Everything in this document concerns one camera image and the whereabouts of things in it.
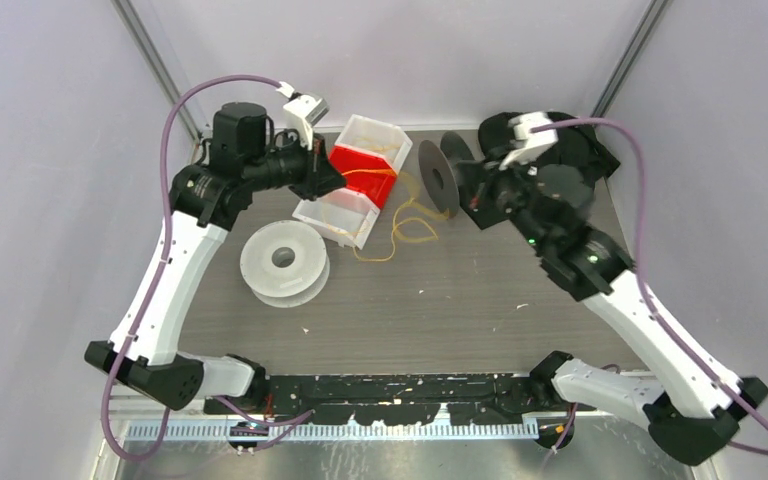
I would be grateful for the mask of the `black perforated spool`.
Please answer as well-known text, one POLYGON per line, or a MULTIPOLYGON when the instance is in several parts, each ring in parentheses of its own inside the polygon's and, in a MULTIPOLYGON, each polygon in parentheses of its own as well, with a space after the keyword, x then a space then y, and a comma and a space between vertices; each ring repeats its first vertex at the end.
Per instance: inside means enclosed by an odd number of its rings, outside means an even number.
POLYGON ((418 165, 425 191, 438 212, 455 217, 461 210, 461 188, 469 184, 468 173, 480 166, 464 138, 446 131, 438 143, 423 140, 418 165))

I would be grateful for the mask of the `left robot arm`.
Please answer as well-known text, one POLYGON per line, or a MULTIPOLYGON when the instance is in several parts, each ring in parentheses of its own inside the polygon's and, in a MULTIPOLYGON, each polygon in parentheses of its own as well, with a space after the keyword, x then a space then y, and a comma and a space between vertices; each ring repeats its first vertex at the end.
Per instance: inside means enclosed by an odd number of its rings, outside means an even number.
POLYGON ((283 131, 255 103, 227 103, 214 114, 205 159, 172 180, 171 220, 162 227, 157 260, 110 338, 88 344, 89 365, 174 411, 216 396, 228 397, 244 414, 265 405, 264 367, 238 355, 185 354, 178 343, 207 266, 255 193, 286 187, 315 200, 346 184, 313 130, 327 103, 301 95, 283 110, 283 131))

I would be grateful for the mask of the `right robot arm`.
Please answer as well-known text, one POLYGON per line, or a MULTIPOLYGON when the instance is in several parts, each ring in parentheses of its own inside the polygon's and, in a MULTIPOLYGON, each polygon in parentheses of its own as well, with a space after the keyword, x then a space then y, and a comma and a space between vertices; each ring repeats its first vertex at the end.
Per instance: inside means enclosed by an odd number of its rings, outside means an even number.
POLYGON ((629 254, 589 220, 593 190, 568 165, 502 167, 462 161, 454 169, 463 209, 509 221, 548 278, 606 322, 645 363, 634 380, 555 351, 533 368, 531 397, 544 410, 585 404, 646 430, 670 457, 708 460, 768 396, 710 356, 640 278, 629 254))

